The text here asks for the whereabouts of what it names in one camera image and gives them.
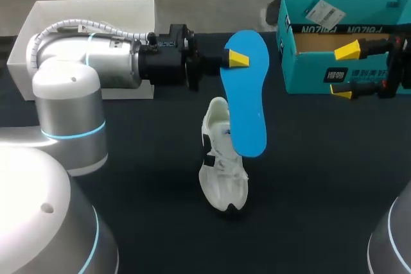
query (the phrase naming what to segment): blue led ring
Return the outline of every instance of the blue led ring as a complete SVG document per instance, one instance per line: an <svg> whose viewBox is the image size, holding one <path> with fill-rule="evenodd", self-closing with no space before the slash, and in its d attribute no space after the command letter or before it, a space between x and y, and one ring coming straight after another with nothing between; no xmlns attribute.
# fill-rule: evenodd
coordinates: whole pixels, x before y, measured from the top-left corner
<svg viewBox="0 0 411 274"><path fill-rule="evenodd" d="M98 128L96 128L96 129L94 129L94 130L92 130L92 131L89 131L89 132L87 132L87 133L82 133L82 134L77 134L77 135L66 135L66 136L60 136L60 135L51 135L51 134L47 134L45 131L43 131L43 130L41 130L41 132L46 136L46 137L49 137L49 138L52 138L52 139L75 139L75 138L82 138L82 137L86 137L86 136L90 136L90 135L92 135L92 134L94 134L94 133L97 133L98 131L100 131L102 128L104 128L104 126L105 126L105 120L104 120L104 122L103 122L103 124L102 125L100 125Z"/></svg>

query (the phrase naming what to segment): robot arm end effector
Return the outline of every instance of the robot arm end effector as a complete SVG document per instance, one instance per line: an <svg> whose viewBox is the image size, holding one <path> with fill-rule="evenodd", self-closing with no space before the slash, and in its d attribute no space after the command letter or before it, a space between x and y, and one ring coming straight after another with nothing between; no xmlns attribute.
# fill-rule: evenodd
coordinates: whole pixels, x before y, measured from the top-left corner
<svg viewBox="0 0 411 274"><path fill-rule="evenodd" d="M393 98L398 87L411 89L411 37L406 34L391 35L389 39L359 39L336 49L336 60L361 60L368 56L388 53L387 77L378 82L331 84L331 94L347 99L377 94L379 98Z"/></svg>

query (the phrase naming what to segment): black tablecloth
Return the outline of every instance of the black tablecloth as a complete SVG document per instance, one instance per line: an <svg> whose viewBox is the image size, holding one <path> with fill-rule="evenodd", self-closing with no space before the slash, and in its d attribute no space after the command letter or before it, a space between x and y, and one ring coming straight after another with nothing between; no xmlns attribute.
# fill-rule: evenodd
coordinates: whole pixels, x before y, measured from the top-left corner
<svg viewBox="0 0 411 274"><path fill-rule="evenodd" d="M221 49L229 36L199 35L200 48ZM109 160L76 181L118 242L120 273L368 273L369 236L411 178L411 97L288 95L275 35L262 36L268 144L244 160L240 216L214 211L198 182L219 78L204 78L199 93L157 87L154 100L104 102ZM1 70L0 126L36 124L34 103Z"/></svg>

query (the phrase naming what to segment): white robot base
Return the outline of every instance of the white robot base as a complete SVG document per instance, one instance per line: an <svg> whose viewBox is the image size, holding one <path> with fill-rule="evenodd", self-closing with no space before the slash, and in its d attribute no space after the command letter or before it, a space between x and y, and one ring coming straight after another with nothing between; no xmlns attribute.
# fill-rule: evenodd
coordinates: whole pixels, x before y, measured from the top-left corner
<svg viewBox="0 0 411 274"><path fill-rule="evenodd" d="M43 151L1 148L0 273L116 274L115 240L66 170Z"/></svg>

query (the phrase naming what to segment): white corrugated cable sleeve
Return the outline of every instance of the white corrugated cable sleeve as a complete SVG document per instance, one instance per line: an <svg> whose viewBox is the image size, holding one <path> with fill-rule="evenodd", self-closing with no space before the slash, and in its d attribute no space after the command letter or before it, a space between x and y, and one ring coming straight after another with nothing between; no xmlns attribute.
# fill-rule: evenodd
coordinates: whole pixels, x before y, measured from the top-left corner
<svg viewBox="0 0 411 274"><path fill-rule="evenodd" d="M98 28L106 33L111 33L113 35L117 35L119 37L123 37L129 40L147 40L147 33L130 33L127 31L121 31L117 28L109 26L104 23L100 22L93 22L88 21L87 19L66 19L64 21L56 22L50 26L48 26L45 30L43 30L39 35L37 35L36 39L34 40L34 46L31 50L31 67L37 70L37 52L39 51L39 46L43 39L49 35L53 30L56 30L61 27L70 27L70 26L88 26L93 28Z"/></svg>

